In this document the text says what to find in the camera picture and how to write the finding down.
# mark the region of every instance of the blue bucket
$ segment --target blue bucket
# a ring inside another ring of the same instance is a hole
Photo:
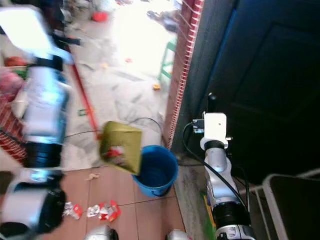
[[[145,146],[141,151],[140,175],[132,175],[148,197],[166,195],[178,175],[176,157],[163,146]]]

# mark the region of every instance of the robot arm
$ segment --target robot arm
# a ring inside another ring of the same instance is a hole
[[[32,55],[28,67],[28,106],[24,114],[27,158],[5,195],[0,239],[29,240],[62,222],[66,195],[60,169],[69,87],[61,71],[70,54],[56,47],[39,12],[27,7],[0,8],[0,26],[18,48]]]
[[[224,113],[215,113],[215,98],[208,97],[208,111],[204,114],[204,137],[200,141],[205,151],[204,162],[217,172],[227,183],[227,186],[217,174],[206,170],[206,190],[208,203],[216,224],[217,240],[255,240],[246,206],[236,196],[237,187],[231,176],[231,162],[226,155],[228,148],[227,117]]]

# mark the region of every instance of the green stool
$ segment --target green stool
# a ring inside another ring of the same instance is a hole
[[[175,37],[175,38],[171,39],[171,41],[169,41],[165,47],[164,55],[163,55],[162,63],[161,63],[161,68],[160,68],[160,73],[158,76],[158,80],[159,80],[160,84],[162,83],[162,76],[163,75],[165,75],[167,78],[171,79],[171,73],[167,72],[165,70],[165,67],[172,66],[174,64],[174,62],[173,61],[166,62],[166,60],[167,60],[167,55],[168,55],[169,50],[171,50],[174,53],[176,52],[176,45],[177,45],[177,38]]]

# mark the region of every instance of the tile floor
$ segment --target tile floor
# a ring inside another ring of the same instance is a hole
[[[90,173],[100,177],[86,180]],[[86,233],[100,225],[114,228],[123,240],[164,240],[173,229],[185,230],[174,189],[164,197],[147,197],[140,191],[131,175],[113,167],[68,171],[62,181],[67,200],[79,204],[85,211],[95,204],[114,200],[121,215],[112,223],[98,217],[79,220],[66,216],[63,223],[44,240],[82,240]]]

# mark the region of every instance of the red object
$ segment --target red object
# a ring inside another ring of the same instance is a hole
[[[112,147],[110,147],[109,150],[105,153],[105,156],[107,158],[113,158],[113,157],[117,157],[117,156],[121,156],[121,155],[122,155],[121,152],[119,152],[116,149],[112,149]]]
[[[82,211],[82,208],[79,206],[79,204],[76,204],[73,207],[73,212],[77,216],[77,218],[79,219],[81,217],[83,211]]]
[[[67,45],[67,51],[69,53],[71,53],[71,49],[70,49],[70,47],[68,45]],[[89,121],[90,121],[90,124],[92,126],[92,131],[95,134],[95,138],[98,140],[99,139],[99,134],[98,134],[97,121],[96,121],[96,118],[95,118],[95,116],[93,114],[92,108],[90,107],[89,100],[88,100],[85,88],[84,88],[84,86],[82,84],[81,77],[80,77],[80,74],[78,72],[76,64],[71,65],[71,68],[72,68],[72,70],[74,72],[75,80],[76,80],[76,82],[77,82],[77,84],[78,84],[78,86],[80,88],[81,99],[82,99],[82,102],[83,102],[84,107],[86,109],[87,115],[89,117]]]
[[[100,209],[102,209],[103,207],[104,207],[104,205],[105,205],[106,203],[105,202],[103,202],[103,203],[100,203],[100,204],[98,204],[98,206],[99,206],[99,208]]]
[[[121,214],[120,208],[118,207],[117,203],[115,201],[110,201],[109,207],[101,207],[100,208],[100,220],[108,220],[109,222],[112,222],[115,220],[119,215]]]
[[[16,73],[8,69],[0,69],[0,93],[12,102],[19,90],[22,88],[24,80]]]
[[[25,66],[27,65],[25,60],[19,56],[11,56],[4,59],[5,67]]]
[[[131,58],[126,58],[126,59],[125,59],[125,62],[126,62],[127,64],[130,64],[130,63],[132,63],[132,59],[131,59]]]
[[[108,14],[106,12],[96,11],[92,14],[92,20],[96,22],[105,22],[107,21]]]

